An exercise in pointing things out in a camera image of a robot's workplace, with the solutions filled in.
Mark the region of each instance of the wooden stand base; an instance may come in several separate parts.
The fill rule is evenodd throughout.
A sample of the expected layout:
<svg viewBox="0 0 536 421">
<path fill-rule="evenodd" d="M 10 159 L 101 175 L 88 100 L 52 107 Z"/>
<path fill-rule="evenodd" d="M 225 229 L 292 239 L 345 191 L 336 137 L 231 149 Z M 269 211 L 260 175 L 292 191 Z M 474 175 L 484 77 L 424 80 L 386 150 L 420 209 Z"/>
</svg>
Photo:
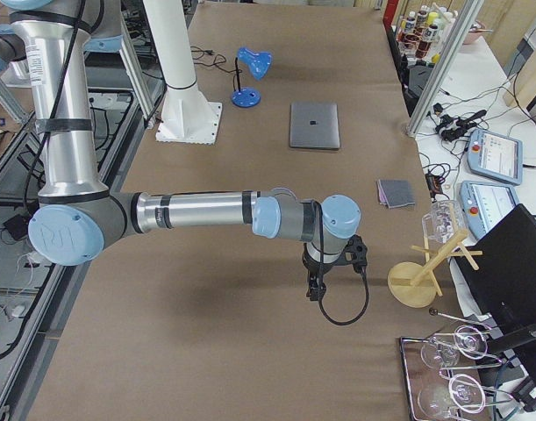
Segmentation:
<svg viewBox="0 0 536 421">
<path fill-rule="evenodd" d="M 411 280 L 421 272 L 423 266 L 411 261 L 398 263 L 389 271 L 389 288 L 392 295 L 402 304 L 420 309 L 435 299 L 436 288 L 432 277 L 424 275 L 418 285 L 410 285 Z"/>
</svg>

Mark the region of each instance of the white pillar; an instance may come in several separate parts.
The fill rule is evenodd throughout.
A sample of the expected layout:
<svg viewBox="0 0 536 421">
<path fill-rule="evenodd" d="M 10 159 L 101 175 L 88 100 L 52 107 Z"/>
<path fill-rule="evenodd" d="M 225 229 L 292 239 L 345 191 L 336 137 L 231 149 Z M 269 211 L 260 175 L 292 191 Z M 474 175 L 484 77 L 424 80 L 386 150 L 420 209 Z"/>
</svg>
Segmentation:
<svg viewBox="0 0 536 421">
<path fill-rule="evenodd" d="M 222 104 L 208 103 L 197 86 L 182 2 L 144 0 L 143 4 L 168 85 L 156 139 L 215 143 Z"/>
</svg>

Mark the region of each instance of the gray tablet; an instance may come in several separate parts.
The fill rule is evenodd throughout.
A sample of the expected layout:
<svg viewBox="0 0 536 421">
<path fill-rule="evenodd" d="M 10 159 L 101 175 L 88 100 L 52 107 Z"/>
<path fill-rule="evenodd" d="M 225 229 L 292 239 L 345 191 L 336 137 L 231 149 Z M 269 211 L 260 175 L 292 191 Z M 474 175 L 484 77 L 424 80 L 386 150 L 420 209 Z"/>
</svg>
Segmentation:
<svg viewBox="0 0 536 421">
<path fill-rule="evenodd" d="M 292 103 L 289 146 L 339 149 L 336 103 Z"/>
</svg>

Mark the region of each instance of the white table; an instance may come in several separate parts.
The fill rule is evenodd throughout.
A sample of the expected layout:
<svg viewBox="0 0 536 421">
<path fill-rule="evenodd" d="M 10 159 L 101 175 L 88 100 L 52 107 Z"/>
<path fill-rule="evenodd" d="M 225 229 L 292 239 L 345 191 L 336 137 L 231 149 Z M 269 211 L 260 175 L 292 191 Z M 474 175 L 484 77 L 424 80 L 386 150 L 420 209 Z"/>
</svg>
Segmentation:
<svg viewBox="0 0 536 421">
<path fill-rule="evenodd" d="M 462 115 L 466 115 L 467 117 L 476 111 L 489 109 L 488 114 L 484 118 L 488 121 L 488 118 L 504 113 L 503 116 L 488 121 L 490 130 L 500 134 L 508 134 L 509 130 L 511 130 L 511 136 L 521 139 L 524 143 L 524 163 L 536 165 L 536 125 L 531 120 L 525 121 L 527 118 L 519 108 L 509 110 L 509 107 L 505 105 L 503 100 L 505 90 L 499 91 L 499 95 L 497 96 L 496 92 L 494 92 L 480 99 L 474 99 L 464 103 L 459 103 L 460 101 L 453 97 L 457 96 L 462 99 L 474 98 L 488 89 L 495 89 L 501 86 L 506 80 L 505 73 L 497 63 L 486 41 L 480 38 L 472 45 L 462 46 L 442 86 L 442 89 L 451 94 L 451 96 L 445 93 L 439 93 L 436 102 L 442 103 L 444 107 L 450 103 L 458 103 L 448 106 L 445 111 L 445 113 L 452 117 Z M 453 168 L 456 168 L 458 160 L 441 147 L 440 137 L 438 135 L 429 136 L 430 133 L 434 133 L 434 128 L 435 123 L 430 118 L 427 118 L 420 129 L 420 134 L 416 137 L 419 151 L 427 155 L 431 163 L 446 162 Z M 445 145 L 448 148 L 453 147 L 453 144 Z M 461 152 L 463 147 L 464 142 L 460 142 L 454 151 L 456 153 Z M 421 160 L 423 166 L 429 163 L 423 155 L 421 156 Z M 466 156 L 464 156 L 461 160 L 460 173 L 457 175 L 455 171 L 447 177 L 443 185 L 443 191 L 451 199 L 457 200 L 459 198 L 460 183 L 465 180 L 492 181 L 488 178 L 470 173 Z M 523 183 L 517 186 L 515 190 L 517 191 L 519 201 L 532 214 L 536 214 L 536 169 L 524 168 Z M 472 244 L 475 242 L 475 239 L 468 239 L 467 242 Z M 457 288 L 457 295 L 463 314 L 465 316 L 473 313 L 479 314 L 478 307 L 468 290 L 468 286 L 454 263 L 451 264 L 451 273 Z M 512 390 L 517 386 L 518 382 L 507 382 L 503 386 L 503 389 Z M 500 405 L 500 410 L 506 415 L 512 407 L 513 405 L 508 405 L 509 409 L 507 410 L 503 405 Z M 536 421 L 536 411 L 529 414 L 520 411 L 512 419 L 516 421 Z"/>
</svg>

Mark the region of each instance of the table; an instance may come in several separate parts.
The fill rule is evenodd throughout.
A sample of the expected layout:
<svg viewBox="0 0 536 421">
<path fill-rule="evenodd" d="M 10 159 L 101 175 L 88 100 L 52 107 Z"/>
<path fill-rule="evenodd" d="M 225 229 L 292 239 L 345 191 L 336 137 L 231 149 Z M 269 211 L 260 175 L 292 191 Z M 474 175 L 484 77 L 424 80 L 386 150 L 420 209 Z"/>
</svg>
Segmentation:
<svg viewBox="0 0 536 421">
<path fill-rule="evenodd" d="M 30 419 L 357 420 L 407 417 L 397 338 L 444 324 L 400 304 L 386 283 L 399 261 L 420 260 L 429 196 L 378 12 L 200 4 L 192 45 L 229 62 L 240 46 L 268 50 L 259 106 L 229 102 L 232 77 L 197 69 L 200 89 L 225 105 L 215 146 L 162 144 L 149 131 L 125 191 L 271 189 L 352 197 L 363 212 L 371 303 L 338 328 L 304 297 L 302 245 L 249 227 L 180 228 L 124 239 L 90 268 Z M 293 101 L 338 103 L 342 148 L 288 147 Z M 377 178 L 409 180 L 413 209 L 377 202 Z M 359 277 L 333 269 L 325 304 L 347 318 Z M 444 283 L 440 308 L 457 311 Z"/>
<path fill-rule="evenodd" d="M 503 100 L 505 90 L 501 90 L 499 96 L 496 95 L 496 91 L 493 91 L 493 93 L 482 98 L 473 99 L 464 103 L 458 103 L 459 101 L 453 97 L 457 96 L 462 99 L 474 98 L 488 89 L 495 89 L 502 86 L 506 79 L 505 73 L 497 63 L 486 41 L 480 38 L 474 44 L 461 47 L 450 73 L 442 86 L 442 89 L 451 95 L 449 96 L 441 92 L 437 96 L 437 101 L 443 103 L 444 106 L 448 103 L 457 103 L 450 106 L 446 111 L 451 116 L 460 116 L 465 113 L 470 115 L 481 109 L 488 109 L 489 112 L 485 119 L 490 125 L 490 130 L 505 135 L 510 134 L 511 131 L 513 138 L 521 139 L 524 142 L 524 163 L 536 165 L 536 126 L 519 108 L 510 109 L 505 105 Z M 433 163 L 447 162 L 456 168 L 457 160 L 441 147 L 439 136 L 430 136 L 430 133 L 434 133 L 434 127 L 435 125 L 431 119 L 427 118 L 420 129 L 421 133 L 417 136 L 419 151 L 425 153 Z M 462 148 L 463 144 L 460 144 L 456 147 L 455 152 L 462 151 Z M 421 160 L 422 165 L 428 164 L 425 156 L 422 155 Z M 466 157 L 462 160 L 460 173 L 452 173 L 447 177 L 446 186 L 444 186 L 445 192 L 451 198 L 458 199 L 458 188 L 460 182 L 464 180 L 491 181 L 470 173 Z M 532 214 L 536 214 L 536 169 L 525 168 L 523 183 L 515 189 L 521 203 Z M 474 238 L 467 241 L 469 244 L 474 244 L 474 242 Z M 478 306 L 454 262 L 451 263 L 451 273 L 455 287 L 457 288 L 458 300 L 463 314 L 465 316 L 470 316 L 471 314 L 480 315 Z M 511 390 L 518 383 L 519 381 L 508 382 L 504 385 L 504 389 Z M 505 408 L 502 407 L 503 414 L 506 415 L 511 409 L 512 405 L 507 405 Z M 531 414 L 518 413 L 513 419 L 518 421 L 536 420 L 536 411 Z"/>
</svg>

